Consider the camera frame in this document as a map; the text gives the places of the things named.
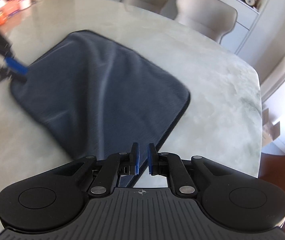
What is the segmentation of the beige dining chair right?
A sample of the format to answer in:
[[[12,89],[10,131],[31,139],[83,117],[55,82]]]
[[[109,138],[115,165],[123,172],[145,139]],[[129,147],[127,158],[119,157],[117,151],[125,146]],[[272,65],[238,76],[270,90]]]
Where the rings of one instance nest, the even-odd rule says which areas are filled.
[[[221,43],[236,24],[237,10],[220,0],[176,0],[175,21]]]

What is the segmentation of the blue and grey microfibre towel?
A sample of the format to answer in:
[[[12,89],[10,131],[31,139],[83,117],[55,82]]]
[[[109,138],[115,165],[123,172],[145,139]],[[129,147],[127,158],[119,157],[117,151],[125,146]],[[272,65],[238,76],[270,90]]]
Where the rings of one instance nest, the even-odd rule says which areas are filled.
[[[166,141],[191,95],[177,78],[113,40],[89,30],[68,34],[29,66],[27,81],[12,81],[16,102],[74,160],[99,160]]]

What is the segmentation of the orange box on table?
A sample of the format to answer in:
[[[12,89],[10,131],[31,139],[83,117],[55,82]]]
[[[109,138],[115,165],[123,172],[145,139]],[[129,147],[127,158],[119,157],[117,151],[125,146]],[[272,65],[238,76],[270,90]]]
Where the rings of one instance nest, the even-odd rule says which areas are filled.
[[[0,25],[8,18],[31,6],[31,0],[0,0]]]

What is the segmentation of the white sideboard cabinet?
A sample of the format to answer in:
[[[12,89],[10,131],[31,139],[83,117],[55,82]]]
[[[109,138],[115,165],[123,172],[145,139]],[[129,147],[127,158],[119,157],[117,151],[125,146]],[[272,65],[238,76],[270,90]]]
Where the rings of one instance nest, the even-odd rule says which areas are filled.
[[[168,0],[161,15],[238,54],[266,4],[267,0]]]

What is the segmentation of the cardboard box on floor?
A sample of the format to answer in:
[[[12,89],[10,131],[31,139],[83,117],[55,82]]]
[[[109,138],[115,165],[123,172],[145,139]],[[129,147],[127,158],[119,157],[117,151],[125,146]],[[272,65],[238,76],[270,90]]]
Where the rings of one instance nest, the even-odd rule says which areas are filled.
[[[269,109],[262,112],[262,147],[269,145],[280,136],[280,122],[273,124],[269,118]]]

